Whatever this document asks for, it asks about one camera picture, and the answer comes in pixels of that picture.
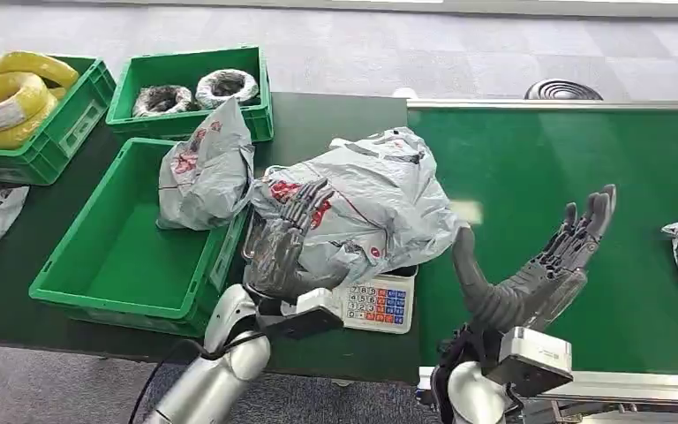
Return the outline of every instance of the green bin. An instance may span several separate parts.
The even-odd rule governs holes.
[[[30,297],[82,321],[200,337],[245,222],[159,230],[157,180],[172,141],[131,139],[46,260]]]
[[[20,148],[0,149],[0,181],[49,186],[108,110],[116,82],[101,59],[55,56],[79,73],[55,110]]]
[[[201,77],[227,68],[248,72],[256,79],[260,91],[259,104],[241,106],[240,110],[245,124],[251,130],[253,142],[272,140],[274,126],[267,64],[260,49],[255,46],[132,57],[121,73],[106,123],[121,140],[131,137],[186,140],[212,111],[132,117],[133,104],[139,91],[143,87],[172,84],[187,87],[195,95]]]

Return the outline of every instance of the black cable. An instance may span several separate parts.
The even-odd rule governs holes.
[[[516,406],[514,406],[514,407],[508,409],[508,410],[504,413],[504,415],[506,415],[506,416],[514,415],[514,414],[520,413],[521,411],[524,410],[524,402],[523,402],[521,399],[518,398],[518,396],[516,395],[516,393],[514,393],[514,391],[513,391],[513,383],[512,383],[512,382],[509,382],[508,385],[505,386],[505,393],[506,393],[506,395],[508,395],[508,397],[510,398],[510,400],[512,400],[513,403],[516,404]]]
[[[154,380],[154,376],[157,374],[157,371],[159,371],[160,368],[162,367],[162,365],[165,362],[167,362],[173,356],[173,353],[175,353],[178,350],[178,348],[180,348],[180,346],[191,345],[191,346],[193,346],[194,349],[196,349],[197,352],[199,352],[199,355],[201,356],[201,358],[203,358],[205,360],[218,360],[222,356],[224,356],[224,354],[227,353],[227,351],[229,351],[233,347],[235,347],[237,345],[241,345],[245,342],[250,342],[253,339],[263,337],[263,336],[265,336],[264,333],[257,332],[257,333],[251,334],[250,336],[246,336],[246,337],[239,338],[237,340],[233,340],[233,341],[225,344],[223,347],[221,347],[220,349],[218,349],[214,352],[207,352],[207,350],[204,349],[204,346],[202,346],[201,344],[199,344],[196,341],[191,340],[189,338],[182,338],[182,339],[178,340],[173,345],[173,347],[170,348],[168,353],[165,354],[165,356],[162,358],[162,360],[160,362],[157,362],[157,365],[152,370],[152,374],[150,374],[149,377],[147,378],[147,381],[144,383],[144,387],[141,388],[141,392],[139,393],[139,396],[136,398],[136,403],[133,406],[133,409],[131,411],[131,417],[129,417],[128,423],[133,424],[133,419],[136,418],[136,412],[139,410],[139,406],[141,405],[141,399],[143,399],[144,394],[147,393],[147,389],[149,388],[149,384]]]

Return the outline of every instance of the label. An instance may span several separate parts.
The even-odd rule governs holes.
[[[25,112],[17,99],[12,97],[0,103],[0,131],[19,125],[26,119]]]

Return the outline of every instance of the black cable coil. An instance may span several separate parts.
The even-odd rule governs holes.
[[[545,79],[529,87],[525,100],[604,100],[593,88],[566,79]]]

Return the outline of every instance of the keypad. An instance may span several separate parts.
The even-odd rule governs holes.
[[[406,291],[353,286],[347,301],[347,318],[403,325]]]

